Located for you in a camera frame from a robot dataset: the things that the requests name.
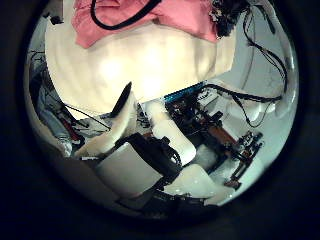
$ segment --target wire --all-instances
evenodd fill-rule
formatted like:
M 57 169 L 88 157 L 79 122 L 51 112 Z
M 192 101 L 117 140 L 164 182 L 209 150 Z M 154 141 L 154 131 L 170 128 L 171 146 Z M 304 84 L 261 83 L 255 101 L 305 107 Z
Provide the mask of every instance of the wire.
M 265 118 L 265 116 L 266 116 L 266 114 L 267 114 L 267 111 L 268 111 L 269 107 L 270 107 L 271 104 L 273 103 L 273 102 L 269 102 L 268 106 L 266 107 L 266 109 L 265 109 L 265 111 L 264 111 L 264 113 L 263 113 L 263 116 L 262 116 L 260 122 L 259 122 L 258 124 L 256 124 L 256 125 L 253 125 L 253 124 L 251 123 L 251 121 L 250 121 L 250 119 L 249 119 L 249 117 L 248 117 L 248 115 L 247 115 L 247 113 L 246 113 L 243 105 L 242 105 L 241 102 L 239 101 L 239 99 L 237 99 L 237 101 L 236 101 L 236 98 L 234 98 L 234 100 L 235 100 L 235 102 L 240 106 L 243 114 L 245 115 L 247 124 L 248 124 L 250 127 L 252 127 L 252 128 L 257 128 L 257 127 L 259 127 L 259 126 L 262 124 L 262 122 L 263 122 L 263 120 L 264 120 L 264 118 Z
M 53 100 L 55 100 L 56 102 L 62 104 L 62 105 L 65 106 L 65 107 L 71 108 L 71 109 L 74 110 L 74 111 L 77 111 L 77 112 L 79 112 L 79 113 L 82 113 L 83 115 L 87 116 L 88 118 L 92 119 L 93 121 L 95 121 L 95 122 L 101 124 L 102 126 L 106 127 L 108 130 L 111 129 L 109 126 L 107 126 L 106 124 L 102 123 L 101 121 L 95 119 L 94 117 L 90 116 L 89 114 L 87 114 L 87 113 L 85 113 L 85 112 L 83 112 L 83 111 L 81 111 L 81 110 L 79 110 L 79 109 L 77 109 L 77 108 L 74 108 L 74 107 L 70 106 L 69 104 L 66 104 L 66 103 L 62 102 L 61 100 L 57 100 L 55 97 L 53 97 L 53 96 L 50 94 L 50 92 L 49 92 L 45 87 L 44 87 L 44 89 L 45 89 L 46 93 L 47 93 Z
M 92 0 L 91 2 L 91 7 L 90 7 L 90 15 L 91 18 L 93 20 L 93 22 L 99 26 L 102 29 L 105 30 L 118 30 L 124 27 L 127 27 L 131 24 L 134 24 L 135 22 L 139 21 L 140 19 L 142 19 L 143 17 L 145 17 L 150 11 L 152 11 L 152 9 L 154 9 L 162 0 L 149 0 L 149 2 L 139 11 L 137 12 L 135 15 L 133 15 L 132 17 L 128 18 L 127 20 L 118 23 L 116 25 L 113 26 L 109 26 L 106 25 L 105 23 L 102 23 L 96 16 L 96 2 L 97 0 Z
M 250 8 L 248 8 L 246 15 L 244 17 L 244 20 L 243 20 L 243 25 L 242 25 L 244 35 L 248 41 L 248 45 L 259 49 L 259 51 L 268 60 L 268 62 L 277 68 L 277 70 L 279 71 L 279 73 L 283 79 L 283 82 L 284 82 L 284 90 L 283 91 L 285 93 L 287 91 L 287 87 L 288 87 L 288 73 L 287 73 L 287 70 L 286 70 L 284 63 L 275 53 L 271 52 L 270 50 L 262 47 L 261 45 L 257 44 L 256 42 L 254 42 L 248 35 L 248 29 L 249 29 L 249 26 L 250 26 L 253 18 L 254 18 L 254 16 L 252 14 L 252 11 L 250 10 Z

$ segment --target pink cloth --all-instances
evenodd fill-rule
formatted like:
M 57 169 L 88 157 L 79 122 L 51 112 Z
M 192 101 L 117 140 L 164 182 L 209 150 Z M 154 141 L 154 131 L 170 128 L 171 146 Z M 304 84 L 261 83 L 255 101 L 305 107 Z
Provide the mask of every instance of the pink cloth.
M 120 30 L 108 31 L 98 27 L 90 16 L 92 0 L 76 0 L 72 25 L 77 32 L 76 43 L 89 48 L 99 39 L 131 29 L 148 21 L 181 29 L 194 36 L 217 42 L 216 25 L 209 16 L 212 10 L 210 0 L 162 0 L 150 13 L 138 22 Z M 148 0 L 98 0 L 97 18 L 107 24 L 115 25 L 127 20 L 143 8 Z

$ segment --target black cable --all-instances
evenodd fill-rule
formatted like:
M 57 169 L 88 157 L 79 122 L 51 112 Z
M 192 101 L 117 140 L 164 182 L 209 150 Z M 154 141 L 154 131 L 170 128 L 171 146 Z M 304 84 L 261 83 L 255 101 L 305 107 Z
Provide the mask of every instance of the black cable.
M 203 89 L 205 88 L 213 88 L 216 89 L 220 92 L 224 92 L 230 96 L 236 96 L 239 99 L 244 99 L 244 100 L 251 100 L 251 101 L 255 101 L 255 102 L 261 102 L 261 103 L 267 103 L 267 102 L 276 102 L 282 99 L 282 96 L 278 96 L 278 97 L 260 97 L 260 96 L 256 96 L 256 95 L 252 95 L 252 94 L 246 94 L 246 93 L 239 93 L 239 92 L 235 92 L 229 89 L 226 89 L 224 87 L 221 87 L 219 85 L 210 83 L 207 85 L 202 86 L 198 91 L 196 91 L 195 93 L 198 94 L 199 92 L 201 92 Z
M 93 22 L 99 26 L 102 29 L 105 30 L 118 30 L 124 27 L 127 27 L 131 24 L 134 24 L 135 22 L 139 21 L 140 19 L 142 19 L 144 16 L 146 16 L 152 9 L 154 9 L 162 0 L 149 0 L 149 2 L 139 11 L 137 12 L 135 15 L 133 15 L 132 17 L 130 17 L 129 19 L 118 23 L 116 25 L 113 26 L 109 26 L 106 25 L 104 23 L 102 23 L 96 16 L 95 13 L 95 7 L 96 7 L 96 2 L 97 0 L 92 0 L 91 3 L 91 7 L 90 7 L 90 14 L 91 14 L 91 18 L 93 20 Z
M 258 124 L 256 124 L 256 125 L 252 125 L 252 123 L 251 123 L 251 121 L 250 121 L 250 119 L 249 119 L 246 111 L 244 110 L 244 107 L 243 107 L 242 103 L 240 102 L 240 100 L 239 100 L 237 97 L 234 97 L 234 96 L 232 96 L 232 98 L 233 98 L 233 100 L 239 105 L 239 107 L 242 109 L 242 111 L 243 111 L 243 113 L 244 113 L 244 115 L 245 115 L 247 124 L 248 124 L 250 127 L 252 127 L 252 128 L 257 128 L 257 127 L 259 127 L 259 126 L 262 124 L 262 122 L 263 122 L 263 120 L 264 120 L 264 118 L 265 118 L 265 116 L 266 116 L 266 114 L 267 114 L 267 111 L 268 111 L 270 105 L 273 103 L 273 102 L 269 102 L 268 106 L 266 107 L 266 109 L 265 109 L 265 111 L 264 111 L 264 113 L 263 113 L 263 116 L 262 116 L 262 119 L 260 120 L 260 122 L 259 122 Z
M 257 44 L 256 42 L 254 42 L 248 35 L 248 26 L 247 26 L 247 22 L 248 22 L 248 18 L 249 16 L 251 17 L 251 19 L 253 19 L 253 14 L 251 12 L 250 9 L 247 9 L 247 12 L 246 12 L 246 15 L 244 17 L 244 21 L 243 21 L 243 25 L 242 25 L 242 28 L 243 28 L 243 32 L 244 32 L 244 35 L 248 41 L 248 45 L 249 46 L 253 46 L 257 49 L 260 50 L 260 52 L 263 54 L 264 57 L 268 56 L 269 58 L 273 59 L 273 63 L 271 63 L 268 59 L 268 61 L 273 65 L 275 66 L 281 77 L 283 78 L 283 81 L 284 81 L 284 93 L 287 91 L 287 88 L 288 88 L 288 73 L 287 73 L 287 70 L 286 70 L 286 67 L 284 65 L 284 63 L 282 62 L 282 60 L 273 52 L 271 52 L 270 50 L 260 46 L 259 44 Z

